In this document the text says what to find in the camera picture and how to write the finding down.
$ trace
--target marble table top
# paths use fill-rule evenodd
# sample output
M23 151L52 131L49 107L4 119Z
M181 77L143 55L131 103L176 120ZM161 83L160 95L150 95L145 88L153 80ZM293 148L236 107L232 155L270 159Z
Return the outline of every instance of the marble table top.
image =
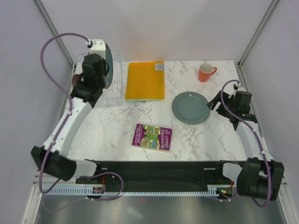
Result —
M165 100L126 102L122 106L92 109L79 128L69 152L71 159L99 161L217 161L246 160L242 142L227 118L211 111L198 125L179 121L172 113L174 98L185 91L212 100L224 83L238 79L233 61L207 61L218 68L206 83L197 79L204 61L164 62ZM126 88L124 75L123 89ZM233 84L225 89L233 93ZM170 152L132 146L137 123L173 129Z

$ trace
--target dish rack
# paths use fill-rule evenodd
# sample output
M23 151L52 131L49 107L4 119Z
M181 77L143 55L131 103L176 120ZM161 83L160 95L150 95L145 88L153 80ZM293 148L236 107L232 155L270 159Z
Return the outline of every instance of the dish rack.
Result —
M82 62L84 61L84 56L88 55L88 53L88 51L84 51L75 54L71 78L77 73L82 73ZM111 49L111 53L113 59L113 80L108 89L103 89L103 94L98 99L94 106L95 108L120 106L123 103L122 74L124 72L124 54L121 49Z

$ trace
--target book cover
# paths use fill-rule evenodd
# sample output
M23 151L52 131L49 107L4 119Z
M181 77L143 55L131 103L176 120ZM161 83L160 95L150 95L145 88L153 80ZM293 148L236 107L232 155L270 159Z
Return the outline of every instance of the book cover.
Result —
M132 145L169 152L171 136L171 128L137 124Z
M134 62L128 66L127 101L165 99L164 62Z

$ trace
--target mug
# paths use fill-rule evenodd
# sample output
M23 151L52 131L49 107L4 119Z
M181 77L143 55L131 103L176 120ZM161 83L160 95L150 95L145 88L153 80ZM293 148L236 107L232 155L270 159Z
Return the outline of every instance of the mug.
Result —
M199 71L198 71L198 80L201 81L202 83L204 83L216 71L217 71L216 67L213 67L210 64L204 63L199 68Z

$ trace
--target gray plate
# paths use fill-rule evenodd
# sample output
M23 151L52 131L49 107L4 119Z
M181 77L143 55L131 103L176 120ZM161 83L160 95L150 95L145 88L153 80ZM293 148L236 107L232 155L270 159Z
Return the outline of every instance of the gray plate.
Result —
M109 46L106 44L106 63L109 66L108 75L105 77L106 86L105 89L108 89L111 86L113 80L113 60L112 60L112 53Z
M196 92L183 92L173 100L172 111L180 121L196 125L208 118L210 110L207 103L207 99Z

